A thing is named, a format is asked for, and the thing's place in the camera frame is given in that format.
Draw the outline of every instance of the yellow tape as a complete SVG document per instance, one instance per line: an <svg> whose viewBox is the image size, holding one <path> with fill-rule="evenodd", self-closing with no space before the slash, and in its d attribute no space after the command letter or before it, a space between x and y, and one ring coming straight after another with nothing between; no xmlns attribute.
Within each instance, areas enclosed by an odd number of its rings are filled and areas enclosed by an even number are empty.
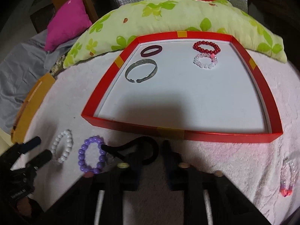
<svg viewBox="0 0 300 225"><path fill-rule="evenodd" d="M124 64L124 61L123 61L123 59L122 59L120 56L118 56L118 57L115 59L115 64L118 66L118 68L121 68L122 65Z"/></svg>
<svg viewBox="0 0 300 225"><path fill-rule="evenodd" d="M250 66L251 66L252 70L254 70L254 69L255 69L255 67L256 67L256 63L254 62L254 60L253 60L252 58L250 58L250 60L249 60L249 64L250 64Z"/></svg>
<svg viewBox="0 0 300 225"><path fill-rule="evenodd" d="M180 37L187 37L188 33L186 31L177 31L177 36Z"/></svg>
<svg viewBox="0 0 300 225"><path fill-rule="evenodd" d="M162 127L157 127L157 131L160 133L161 137L176 140L183 140L185 133L185 131L182 129L169 129Z"/></svg>

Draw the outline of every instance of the tray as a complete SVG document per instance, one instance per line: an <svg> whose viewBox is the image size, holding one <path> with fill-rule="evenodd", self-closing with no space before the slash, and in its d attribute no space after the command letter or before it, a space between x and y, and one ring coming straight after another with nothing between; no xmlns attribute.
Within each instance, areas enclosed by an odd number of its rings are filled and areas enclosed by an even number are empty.
<svg viewBox="0 0 300 225"><path fill-rule="evenodd" d="M192 46L199 40L221 48L212 69L193 63L198 52ZM143 59L140 52L150 45L163 47L148 57L156 61L157 73L142 83L128 82L126 69ZM141 65L128 77L138 79L153 69ZM82 117L102 128L173 139L269 143L283 134L275 100L253 59L233 36L212 32L137 37L100 80Z"/></svg>

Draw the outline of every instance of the silver bangle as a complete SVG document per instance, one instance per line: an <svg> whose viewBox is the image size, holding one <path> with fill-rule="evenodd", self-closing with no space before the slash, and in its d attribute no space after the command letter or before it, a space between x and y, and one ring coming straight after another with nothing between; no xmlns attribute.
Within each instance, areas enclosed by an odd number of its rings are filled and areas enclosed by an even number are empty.
<svg viewBox="0 0 300 225"><path fill-rule="evenodd" d="M156 72L157 72L157 64L156 64L156 62L155 62L154 60L152 60L152 59L142 59L142 60L138 60L137 62L131 64L131 65L127 68L127 70L126 70L126 72L125 72L125 78L126 78L129 82L134 83L134 80L133 80L133 79L128 79L128 78L127 78L128 73L129 73L132 69L134 69L135 67L137 67L137 66L139 66L139 65L142 65L142 64L153 64L153 65L155 65L155 68L154 68L154 70L153 70L149 75L147 75L146 77L144 77L144 78L142 78L142 79L137 79L137 80L136 80L137 83L141 83L141 82L143 82L143 81L146 81L146 80L152 78L152 77L156 74Z"/></svg>

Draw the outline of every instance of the maroon hair tie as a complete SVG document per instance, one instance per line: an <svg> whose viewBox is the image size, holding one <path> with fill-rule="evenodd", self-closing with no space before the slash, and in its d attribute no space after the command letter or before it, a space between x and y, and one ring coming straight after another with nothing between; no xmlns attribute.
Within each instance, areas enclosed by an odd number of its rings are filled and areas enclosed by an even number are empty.
<svg viewBox="0 0 300 225"><path fill-rule="evenodd" d="M152 49L157 49L157 50L153 51L153 52L145 53L146 51L149 51L149 50L152 50ZM142 58L151 57L151 56L154 56L154 55L160 53L162 50L163 50L163 47L159 46L159 45L148 46L148 47L146 47L145 49L143 49L141 51L141 57Z"/></svg>

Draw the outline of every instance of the white surface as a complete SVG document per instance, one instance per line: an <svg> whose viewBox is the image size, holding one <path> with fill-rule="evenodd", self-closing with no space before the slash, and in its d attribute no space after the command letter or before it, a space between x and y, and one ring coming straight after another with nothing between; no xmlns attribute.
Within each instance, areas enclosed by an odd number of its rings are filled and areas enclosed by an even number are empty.
<svg viewBox="0 0 300 225"><path fill-rule="evenodd" d="M84 139L101 135L112 146L119 146L139 135L98 128L80 114L100 78L120 52L107 53L64 71L46 95L35 114L26 139L36 135L42 144L31 156L50 148L65 129L73 134L74 146L61 167L51 163L38 171L34 198L49 208L82 175L78 149ZM199 170L222 170L253 202L272 224L280 224L300 206L300 185L296 182L292 196L279 194L280 169L285 158L300 154L300 76L291 64L281 64L265 55L249 52L262 71L274 95L283 125L283 135L270 144L232 144L196 141L171 141L173 150ZM64 140L58 147L62 152ZM87 160L95 165L96 145L90 146ZM178 225L183 219L181 192L168 190L161 157L143 169L137 192L125 193L124 225Z"/></svg>
<svg viewBox="0 0 300 225"><path fill-rule="evenodd" d="M265 115L252 79L235 49L224 41L218 64L204 69L193 63L199 39L143 43L124 63L95 113L103 119L193 131L219 133L266 133ZM148 57L157 63L157 73L142 83L125 78L126 69L144 59L141 51L160 45L162 52ZM210 59L202 58L204 63ZM140 65L128 74L141 79L154 65Z"/></svg>

